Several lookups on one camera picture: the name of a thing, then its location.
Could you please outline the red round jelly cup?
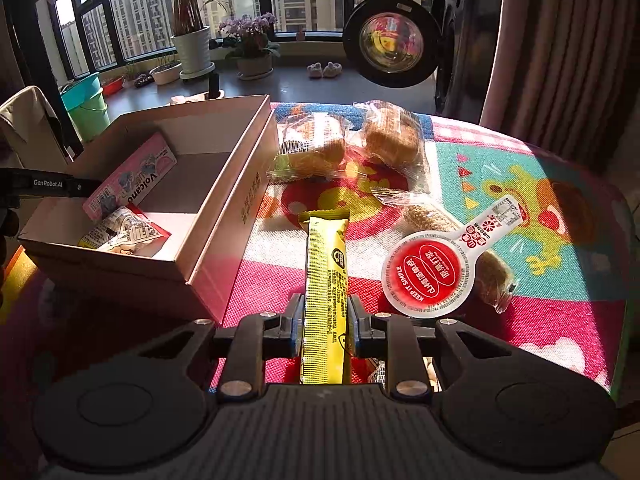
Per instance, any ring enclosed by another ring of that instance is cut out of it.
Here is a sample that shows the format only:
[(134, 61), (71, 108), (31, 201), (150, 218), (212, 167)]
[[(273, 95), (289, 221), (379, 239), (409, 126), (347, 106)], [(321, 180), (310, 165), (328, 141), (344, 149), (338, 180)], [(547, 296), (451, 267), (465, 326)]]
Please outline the red round jelly cup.
[(480, 255), (523, 223), (518, 201), (506, 194), (454, 232), (411, 233), (382, 267), (386, 299), (412, 318), (442, 318), (473, 294)]

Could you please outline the cereal bar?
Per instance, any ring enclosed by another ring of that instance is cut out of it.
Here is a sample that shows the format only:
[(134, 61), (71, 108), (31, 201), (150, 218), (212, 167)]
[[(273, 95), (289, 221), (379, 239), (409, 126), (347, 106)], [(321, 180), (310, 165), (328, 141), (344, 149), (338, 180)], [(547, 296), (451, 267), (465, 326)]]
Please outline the cereal bar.
[[(374, 186), (371, 194), (383, 205), (398, 209), (411, 233), (420, 231), (454, 232), (463, 223), (434, 202), (428, 193), (393, 190)], [(499, 314), (506, 312), (516, 289), (513, 272), (492, 249), (478, 258), (473, 294)]]

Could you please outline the yellow snack stick packet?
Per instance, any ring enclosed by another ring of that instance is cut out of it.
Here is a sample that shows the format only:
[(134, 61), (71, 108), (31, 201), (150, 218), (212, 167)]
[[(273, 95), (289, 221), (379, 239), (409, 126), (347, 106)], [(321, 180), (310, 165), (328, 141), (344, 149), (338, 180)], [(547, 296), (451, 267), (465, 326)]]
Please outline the yellow snack stick packet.
[(299, 222), (307, 231), (299, 380), (304, 385), (340, 384), (346, 366), (349, 211), (306, 211)]

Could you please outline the cardboard gift box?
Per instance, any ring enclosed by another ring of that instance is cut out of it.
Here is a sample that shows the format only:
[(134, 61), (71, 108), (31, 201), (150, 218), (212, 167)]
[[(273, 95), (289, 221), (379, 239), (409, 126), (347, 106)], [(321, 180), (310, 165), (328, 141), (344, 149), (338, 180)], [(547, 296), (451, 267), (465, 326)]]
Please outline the cardboard gift box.
[(91, 221), (78, 198), (66, 197), (43, 200), (18, 238), (55, 285), (85, 300), (220, 322), (279, 147), (276, 116), (268, 96), (123, 114), (70, 165), (70, 173), (104, 180), (155, 133), (177, 162), (139, 206), (169, 232), (166, 242), (133, 256), (81, 248)]

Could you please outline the bread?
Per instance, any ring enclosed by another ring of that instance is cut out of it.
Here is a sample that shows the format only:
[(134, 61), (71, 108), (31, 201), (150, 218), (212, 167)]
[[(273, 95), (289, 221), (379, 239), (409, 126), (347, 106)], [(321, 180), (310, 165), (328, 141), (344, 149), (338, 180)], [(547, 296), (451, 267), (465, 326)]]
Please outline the bread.
[(361, 126), (349, 142), (371, 162), (402, 174), (416, 192), (430, 192), (431, 170), (425, 154), (419, 118), (391, 102), (371, 100), (355, 103)]
[(288, 116), (280, 125), (278, 154), (268, 171), (271, 182), (334, 178), (346, 154), (346, 133), (352, 123), (332, 113)]

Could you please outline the beige chair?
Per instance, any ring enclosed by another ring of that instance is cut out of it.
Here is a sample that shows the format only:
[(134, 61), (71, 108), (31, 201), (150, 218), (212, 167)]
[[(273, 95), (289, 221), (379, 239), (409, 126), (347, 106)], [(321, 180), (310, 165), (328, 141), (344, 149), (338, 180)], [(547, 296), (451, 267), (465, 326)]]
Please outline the beige chair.
[(38, 87), (25, 87), (1, 105), (2, 168), (64, 172), (74, 154), (61, 139), (58, 116)]

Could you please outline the teal plastic bucket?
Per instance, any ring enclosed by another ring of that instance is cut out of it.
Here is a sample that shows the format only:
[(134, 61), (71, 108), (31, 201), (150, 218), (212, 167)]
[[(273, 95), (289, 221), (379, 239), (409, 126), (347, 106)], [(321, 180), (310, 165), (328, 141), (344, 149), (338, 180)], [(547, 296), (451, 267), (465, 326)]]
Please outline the teal plastic bucket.
[(91, 142), (110, 125), (98, 73), (68, 84), (61, 99), (82, 142)]

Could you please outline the pink Volcano snack packet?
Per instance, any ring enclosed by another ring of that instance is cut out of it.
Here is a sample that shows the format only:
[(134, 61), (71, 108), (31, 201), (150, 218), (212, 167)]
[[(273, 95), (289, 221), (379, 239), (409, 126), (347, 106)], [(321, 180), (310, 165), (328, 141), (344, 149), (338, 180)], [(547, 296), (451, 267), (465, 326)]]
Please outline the pink Volcano snack packet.
[(177, 157), (156, 132), (108, 176), (82, 210), (92, 221), (99, 221), (121, 206), (138, 206), (176, 165)]

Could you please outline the low white planter dish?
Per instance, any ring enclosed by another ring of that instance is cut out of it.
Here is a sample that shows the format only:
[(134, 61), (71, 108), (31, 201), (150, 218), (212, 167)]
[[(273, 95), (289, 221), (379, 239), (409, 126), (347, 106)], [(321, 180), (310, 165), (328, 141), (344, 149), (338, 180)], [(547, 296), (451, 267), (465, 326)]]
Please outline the low white planter dish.
[(181, 70), (182, 64), (177, 60), (173, 60), (162, 65), (155, 66), (150, 71), (150, 75), (158, 86), (164, 86), (165, 84), (171, 84), (179, 79)]

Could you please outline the white tray with black bottle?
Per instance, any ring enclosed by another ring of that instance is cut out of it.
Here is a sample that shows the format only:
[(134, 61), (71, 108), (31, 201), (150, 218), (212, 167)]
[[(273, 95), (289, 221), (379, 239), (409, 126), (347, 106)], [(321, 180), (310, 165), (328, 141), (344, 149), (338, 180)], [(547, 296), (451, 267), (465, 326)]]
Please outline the white tray with black bottle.
[(169, 105), (219, 100), (223, 99), (225, 96), (226, 92), (224, 92), (220, 86), (219, 74), (211, 72), (208, 74), (208, 85), (205, 92), (197, 93), (193, 96), (172, 96), (169, 100)]

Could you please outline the tall plant white pot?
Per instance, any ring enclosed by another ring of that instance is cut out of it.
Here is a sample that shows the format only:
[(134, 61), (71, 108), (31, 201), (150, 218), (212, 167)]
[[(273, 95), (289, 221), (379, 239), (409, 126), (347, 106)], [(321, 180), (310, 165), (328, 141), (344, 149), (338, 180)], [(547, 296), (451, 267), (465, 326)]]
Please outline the tall plant white pot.
[(229, 0), (172, 0), (171, 40), (181, 63), (179, 77), (191, 80), (208, 75), (215, 69), (209, 55), (210, 26), (203, 11), (206, 6), (229, 11)]

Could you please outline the purple flower pot plant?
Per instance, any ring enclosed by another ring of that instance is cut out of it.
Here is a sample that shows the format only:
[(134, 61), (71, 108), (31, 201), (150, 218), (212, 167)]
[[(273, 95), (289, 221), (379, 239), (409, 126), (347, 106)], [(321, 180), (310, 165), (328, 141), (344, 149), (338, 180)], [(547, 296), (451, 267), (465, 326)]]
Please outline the purple flower pot plant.
[(235, 60), (238, 77), (252, 81), (273, 72), (273, 59), (280, 56), (280, 44), (274, 40), (276, 17), (266, 12), (252, 18), (225, 18), (218, 26), (222, 45), (229, 48), (226, 58)]

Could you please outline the pair of white slippers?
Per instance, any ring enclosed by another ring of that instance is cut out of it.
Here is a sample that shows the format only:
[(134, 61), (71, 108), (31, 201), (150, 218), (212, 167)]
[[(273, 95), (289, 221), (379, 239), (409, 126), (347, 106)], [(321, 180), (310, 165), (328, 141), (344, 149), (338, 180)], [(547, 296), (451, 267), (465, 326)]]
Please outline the pair of white slippers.
[(334, 79), (340, 76), (342, 71), (341, 64), (334, 62), (327, 62), (326, 65), (315, 62), (307, 66), (307, 74), (310, 79)]

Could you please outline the round washing machine door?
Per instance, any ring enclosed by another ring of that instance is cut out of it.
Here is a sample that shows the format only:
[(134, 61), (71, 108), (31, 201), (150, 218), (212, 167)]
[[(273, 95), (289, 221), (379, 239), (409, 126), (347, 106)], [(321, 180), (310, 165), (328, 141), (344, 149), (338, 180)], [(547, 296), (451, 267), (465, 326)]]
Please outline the round washing machine door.
[(432, 76), (444, 58), (436, 18), (413, 0), (363, 0), (343, 28), (349, 62), (367, 80), (408, 88)]

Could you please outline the pink striped curtain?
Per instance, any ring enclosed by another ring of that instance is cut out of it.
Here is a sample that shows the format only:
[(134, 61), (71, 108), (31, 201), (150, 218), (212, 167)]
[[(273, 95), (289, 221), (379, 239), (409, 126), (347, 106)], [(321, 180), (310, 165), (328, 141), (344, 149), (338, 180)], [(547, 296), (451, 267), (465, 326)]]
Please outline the pink striped curtain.
[(639, 94), (639, 0), (502, 0), (480, 123), (595, 172)]

